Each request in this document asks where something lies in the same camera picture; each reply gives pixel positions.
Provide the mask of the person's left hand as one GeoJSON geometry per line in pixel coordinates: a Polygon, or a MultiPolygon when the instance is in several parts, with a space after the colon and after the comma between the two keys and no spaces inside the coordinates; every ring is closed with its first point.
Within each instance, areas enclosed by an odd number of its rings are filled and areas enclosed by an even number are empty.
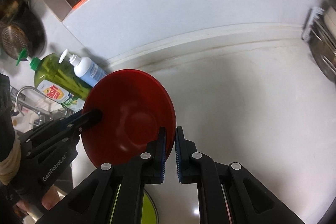
{"type": "Polygon", "coordinates": [[[27,214],[41,217],[51,210],[60,200],[59,188],[52,185],[48,190],[27,189],[18,191],[15,205],[27,214]]]}

